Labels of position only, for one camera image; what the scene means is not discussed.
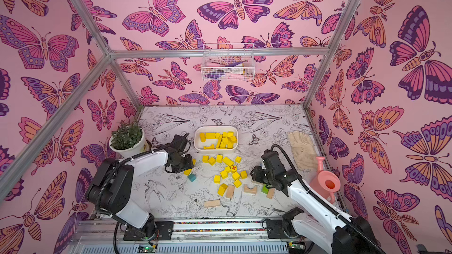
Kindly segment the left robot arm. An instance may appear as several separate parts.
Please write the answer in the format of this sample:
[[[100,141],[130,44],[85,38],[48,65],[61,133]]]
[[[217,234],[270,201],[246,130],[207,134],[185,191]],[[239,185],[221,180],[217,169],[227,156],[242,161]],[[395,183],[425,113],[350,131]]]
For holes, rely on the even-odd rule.
[[[97,170],[85,199],[98,214],[107,215],[150,237],[156,230],[154,216],[131,198],[134,179],[154,168],[171,168],[178,174],[194,167],[186,146],[189,133],[175,135],[173,141],[122,160],[106,159]]]

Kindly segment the yellow cylinder block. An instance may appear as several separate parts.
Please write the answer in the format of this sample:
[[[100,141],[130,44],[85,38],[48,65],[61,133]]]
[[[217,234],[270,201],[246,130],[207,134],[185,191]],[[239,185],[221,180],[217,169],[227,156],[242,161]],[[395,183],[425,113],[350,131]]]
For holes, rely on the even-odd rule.
[[[199,134],[199,137],[200,137],[200,141],[201,141],[201,142],[205,142],[205,141],[206,141],[206,135],[205,135],[205,133],[200,133],[200,134]]]

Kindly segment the long yellow block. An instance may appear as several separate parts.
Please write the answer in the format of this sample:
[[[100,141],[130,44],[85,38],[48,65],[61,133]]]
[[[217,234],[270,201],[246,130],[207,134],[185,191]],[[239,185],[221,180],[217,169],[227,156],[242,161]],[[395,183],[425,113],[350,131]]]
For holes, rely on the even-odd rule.
[[[192,169],[194,168],[194,165],[196,164],[196,160],[195,159],[192,159],[192,165],[190,166],[190,168],[189,169],[186,169],[184,172],[183,172],[183,174],[184,175],[190,175],[190,173],[191,173],[191,171],[192,171]]]

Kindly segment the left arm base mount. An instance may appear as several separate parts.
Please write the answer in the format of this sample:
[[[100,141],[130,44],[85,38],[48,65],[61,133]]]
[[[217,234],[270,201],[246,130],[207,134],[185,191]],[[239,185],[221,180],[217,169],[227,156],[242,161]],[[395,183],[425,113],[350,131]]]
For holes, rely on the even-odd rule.
[[[149,221],[142,228],[127,226],[124,241],[169,241],[173,235],[174,221]]]

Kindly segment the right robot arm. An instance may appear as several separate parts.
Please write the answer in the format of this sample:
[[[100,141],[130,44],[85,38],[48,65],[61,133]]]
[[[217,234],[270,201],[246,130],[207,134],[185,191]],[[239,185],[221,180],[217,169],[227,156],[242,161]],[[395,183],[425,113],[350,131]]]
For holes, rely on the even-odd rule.
[[[272,145],[261,159],[262,165],[251,172],[252,180],[281,191],[301,205],[284,214],[282,225],[286,234],[303,236],[328,254],[384,253],[370,224],[320,196],[296,171],[282,147]]]

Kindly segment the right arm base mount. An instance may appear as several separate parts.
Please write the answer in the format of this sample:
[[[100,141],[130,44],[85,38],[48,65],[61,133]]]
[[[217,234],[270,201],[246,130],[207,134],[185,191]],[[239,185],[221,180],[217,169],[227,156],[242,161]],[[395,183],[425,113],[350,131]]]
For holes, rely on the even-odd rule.
[[[267,231],[269,239],[292,239],[300,240],[305,236],[298,234],[291,223],[282,219],[264,219],[261,226]]]

